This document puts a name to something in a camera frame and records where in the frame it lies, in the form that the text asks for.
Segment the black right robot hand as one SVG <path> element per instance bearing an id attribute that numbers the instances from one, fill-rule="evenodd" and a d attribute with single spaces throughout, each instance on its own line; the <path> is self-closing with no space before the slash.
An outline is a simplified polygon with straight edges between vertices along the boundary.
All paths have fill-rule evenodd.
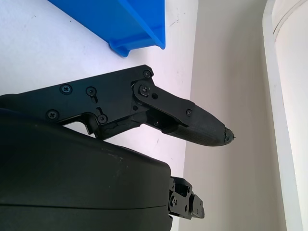
<path id="1" fill-rule="evenodd" d="M 106 140 L 142 124 L 203 146 L 233 132 L 140 65 L 0 98 L 3 231 L 169 231 L 204 218 L 167 163 Z"/>

